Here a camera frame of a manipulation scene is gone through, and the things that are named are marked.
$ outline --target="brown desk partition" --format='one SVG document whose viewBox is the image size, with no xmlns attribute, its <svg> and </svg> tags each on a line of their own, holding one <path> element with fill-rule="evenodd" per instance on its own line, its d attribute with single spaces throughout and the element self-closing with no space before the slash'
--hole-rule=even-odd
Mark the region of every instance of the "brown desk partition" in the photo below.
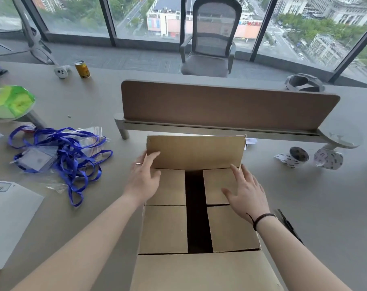
<svg viewBox="0 0 367 291">
<path fill-rule="evenodd" d="M 314 132 L 339 102 L 324 93 L 124 81 L 124 118 L 209 127 Z"/>
</svg>

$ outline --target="pile of blue lanyards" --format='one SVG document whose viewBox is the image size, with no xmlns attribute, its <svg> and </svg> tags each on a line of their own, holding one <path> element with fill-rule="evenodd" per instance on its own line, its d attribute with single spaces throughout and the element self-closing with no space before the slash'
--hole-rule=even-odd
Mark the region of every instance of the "pile of blue lanyards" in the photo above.
<svg viewBox="0 0 367 291">
<path fill-rule="evenodd" d="M 92 155 L 90 157 L 86 156 L 81 150 L 85 148 L 94 148 L 100 146 L 106 142 L 105 137 L 97 136 L 91 132 L 79 132 L 72 128 L 63 128 L 60 130 L 55 130 L 53 128 L 45 128 L 42 130 L 36 130 L 34 132 L 34 142 L 30 143 L 26 139 L 23 138 L 24 145 L 20 147 L 15 147 L 12 145 L 13 137 L 20 132 L 21 130 L 28 128 L 28 126 L 18 127 L 15 131 L 13 131 L 9 138 L 8 144 L 11 145 L 15 149 L 22 149 L 25 147 L 36 147 L 36 146 L 57 146 L 58 147 L 58 158 L 53 163 L 53 167 L 58 171 L 59 175 L 63 178 L 65 183 L 68 186 L 68 195 L 70 199 L 70 203 L 74 207 L 78 207 L 81 205 L 84 200 L 84 196 L 82 191 L 88 186 L 90 181 L 97 181 L 102 174 L 102 170 L 100 167 L 100 163 L 107 160 L 109 157 L 113 155 L 112 150 L 101 150 L 100 152 Z M 96 139 L 96 142 L 92 145 L 81 146 L 79 141 L 74 139 L 74 137 L 93 137 Z M 96 161 L 95 158 L 103 153 L 109 153 L 103 160 Z M 14 160 L 18 160 L 23 155 L 19 153 L 14 156 Z M 91 166 L 93 171 L 87 175 L 85 173 L 85 168 Z M 26 169 L 23 166 L 18 165 L 22 170 L 28 173 L 38 173 L 33 169 Z M 83 180 L 84 185 L 81 188 L 77 188 L 74 184 L 75 180 Z M 77 203 L 73 201 L 73 193 L 79 195 L 80 200 Z"/>
</svg>

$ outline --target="black bracelet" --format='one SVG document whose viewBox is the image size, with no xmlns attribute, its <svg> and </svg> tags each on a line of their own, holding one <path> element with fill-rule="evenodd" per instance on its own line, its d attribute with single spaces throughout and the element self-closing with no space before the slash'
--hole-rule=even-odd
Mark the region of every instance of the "black bracelet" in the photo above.
<svg viewBox="0 0 367 291">
<path fill-rule="evenodd" d="M 266 216 L 274 216 L 275 218 L 277 218 L 274 214 L 272 214 L 272 213 L 265 213 L 264 215 L 260 215 L 255 221 L 254 221 L 254 224 L 253 224 L 253 226 L 254 226 L 254 230 L 255 231 L 257 231 L 256 230 L 256 227 L 257 227 L 257 225 L 258 225 L 258 222 L 262 219 L 262 218 L 264 218 L 264 217 L 266 217 Z"/>
</svg>

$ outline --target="yellow can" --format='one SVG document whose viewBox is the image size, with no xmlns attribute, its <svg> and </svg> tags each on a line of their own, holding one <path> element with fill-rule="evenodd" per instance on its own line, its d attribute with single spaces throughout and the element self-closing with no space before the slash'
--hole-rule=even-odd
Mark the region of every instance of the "yellow can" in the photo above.
<svg viewBox="0 0 367 291">
<path fill-rule="evenodd" d="M 75 69 L 77 69 L 78 74 L 80 75 L 80 77 L 82 77 L 83 79 L 90 77 L 89 69 L 86 66 L 86 63 L 84 62 L 84 60 L 80 60 L 80 61 L 75 62 L 74 66 L 75 66 Z"/>
</svg>

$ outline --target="office chair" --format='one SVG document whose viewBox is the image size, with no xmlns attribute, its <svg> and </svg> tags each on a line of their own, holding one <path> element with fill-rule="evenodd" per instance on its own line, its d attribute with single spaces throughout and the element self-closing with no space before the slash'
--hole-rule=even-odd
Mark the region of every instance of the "office chair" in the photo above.
<svg viewBox="0 0 367 291">
<path fill-rule="evenodd" d="M 20 16 L 22 32 L 27 40 L 28 49 L 25 49 L 22 51 L 10 52 L 10 53 L 3 53 L 3 54 L 0 54 L 0 56 L 30 52 L 32 56 L 34 56 L 37 60 L 45 64 L 58 65 L 53 55 L 51 54 L 51 50 L 45 45 L 45 43 L 43 43 L 43 41 L 41 41 L 41 36 L 40 36 L 39 31 L 30 25 L 29 20 L 27 19 L 27 16 L 25 14 L 24 5 L 21 2 L 21 0 L 12 0 L 12 2 L 14 3 L 14 6 Z M 16 31 L 0 31 L 0 33 L 11 33 L 11 32 L 16 32 Z M 0 43 L 0 46 L 9 51 L 12 51 L 10 48 L 6 47 L 5 45 L 1 43 Z"/>
<path fill-rule="evenodd" d="M 231 73 L 236 46 L 232 41 L 241 16 L 236 0 L 196 0 L 193 4 L 193 35 L 180 46 L 181 73 L 225 78 Z M 185 58 L 185 46 L 192 51 Z"/>
</svg>

